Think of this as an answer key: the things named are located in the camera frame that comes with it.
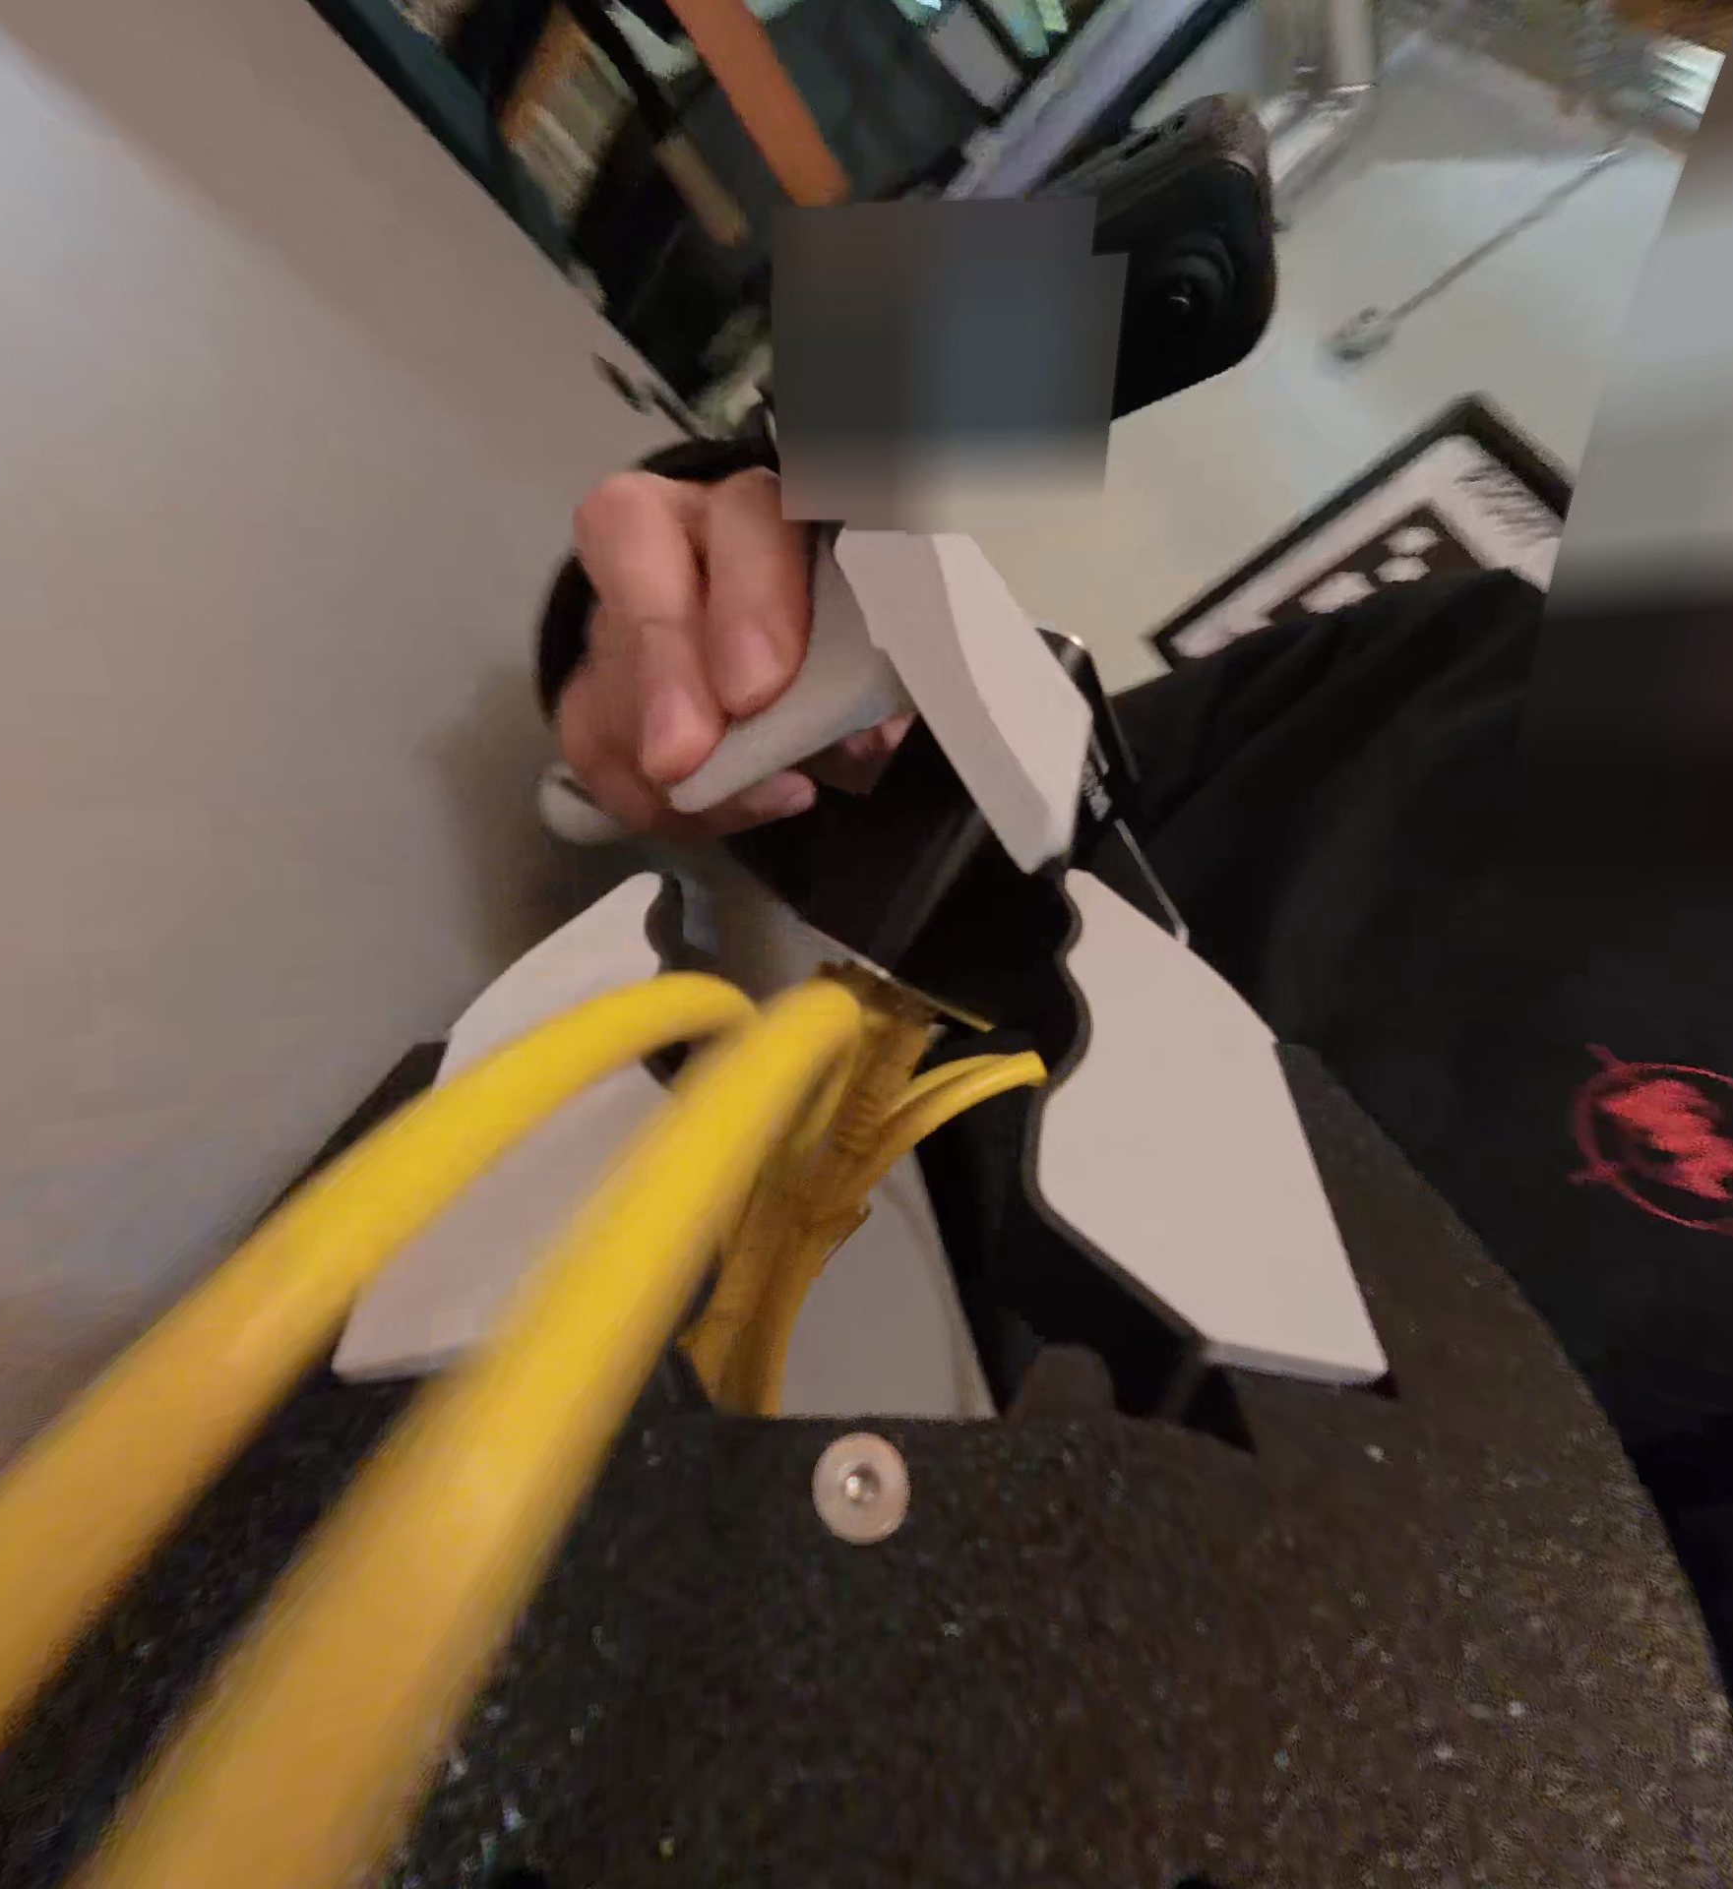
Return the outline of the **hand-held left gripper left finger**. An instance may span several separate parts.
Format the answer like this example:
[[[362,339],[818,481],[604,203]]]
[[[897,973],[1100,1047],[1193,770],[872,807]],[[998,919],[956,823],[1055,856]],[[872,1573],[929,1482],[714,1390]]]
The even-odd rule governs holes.
[[[547,933],[456,1020],[434,1085],[606,992],[653,978],[661,878],[627,876]],[[787,986],[738,986],[753,1000]],[[358,1299],[332,1354],[346,1382],[421,1376],[484,1341],[499,1311],[659,1100],[643,1067],[531,1130],[413,1236]],[[785,1364],[787,1417],[984,1421],[996,1413],[925,1193],[905,1156],[809,1289]]]

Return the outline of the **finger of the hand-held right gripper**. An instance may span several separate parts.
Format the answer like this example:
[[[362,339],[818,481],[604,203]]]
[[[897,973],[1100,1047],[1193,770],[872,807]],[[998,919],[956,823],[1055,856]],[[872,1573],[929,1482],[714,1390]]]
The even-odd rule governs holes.
[[[669,855],[659,878],[659,963],[669,973],[797,986],[854,963],[728,855]]]
[[[1065,856],[1090,711],[980,546],[840,530],[832,557],[870,646],[1009,860],[1035,874]]]

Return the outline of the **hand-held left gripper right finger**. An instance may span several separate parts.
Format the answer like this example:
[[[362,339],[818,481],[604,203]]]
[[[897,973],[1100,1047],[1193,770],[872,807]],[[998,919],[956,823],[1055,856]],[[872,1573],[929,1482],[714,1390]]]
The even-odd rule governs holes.
[[[1273,1034],[1090,872],[1063,896],[1072,1038],[1023,1120],[1023,1329],[1132,1419],[1181,1423],[1210,1376],[1380,1388],[1392,1366]]]

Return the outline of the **person's right hand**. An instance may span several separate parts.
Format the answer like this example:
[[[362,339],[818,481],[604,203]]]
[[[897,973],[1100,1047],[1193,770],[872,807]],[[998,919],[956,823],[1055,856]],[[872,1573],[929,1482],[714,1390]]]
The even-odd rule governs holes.
[[[720,839],[799,817],[820,790],[878,782],[909,719],[858,731],[700,815],[669,799],[732,725],[791,687],[807,654],[813,530],[783,516],[775,471],[612,477],[576,508],[572,551],[594,611],[551,727],[557,756],[618,829]]]

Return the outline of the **chrome metal stand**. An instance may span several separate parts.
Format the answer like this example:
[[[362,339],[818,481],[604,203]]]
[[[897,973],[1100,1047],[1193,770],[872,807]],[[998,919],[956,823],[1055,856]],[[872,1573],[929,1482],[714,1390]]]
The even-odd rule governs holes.
[[[1733,4],[1277,4],[1264,111],[1283,235],[1327,231],[1360,294],[1321,343],[1360,368],[1618,170],[1679,156]]]

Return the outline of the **black sweatshirt with red logo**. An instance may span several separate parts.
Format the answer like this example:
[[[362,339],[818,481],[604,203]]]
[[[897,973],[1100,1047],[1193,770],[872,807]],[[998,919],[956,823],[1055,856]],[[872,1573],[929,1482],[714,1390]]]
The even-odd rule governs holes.
[[[1733,587],[1421,579],[1118,717],[1195,949],[1586,1378],[1733,1707]]]

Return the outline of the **black and white marker sheet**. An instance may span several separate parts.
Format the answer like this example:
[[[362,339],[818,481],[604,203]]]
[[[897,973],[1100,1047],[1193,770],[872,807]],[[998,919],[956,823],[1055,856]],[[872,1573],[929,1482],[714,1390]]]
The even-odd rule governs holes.
[[[1567,469],[1478,394],[1372,461],[1151,634],[1169,670],[1427,577],[1512,573],[1545,593]]]

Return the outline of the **dark shelf unit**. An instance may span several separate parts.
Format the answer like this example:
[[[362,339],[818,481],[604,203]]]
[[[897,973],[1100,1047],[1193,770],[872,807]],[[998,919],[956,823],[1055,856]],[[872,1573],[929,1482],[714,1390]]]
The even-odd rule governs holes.
[[[671,4],[310,8],[683,404],[765,327],[785,201]],[[907,4],[744,4],[854,201],[946,184],[992,113]]]

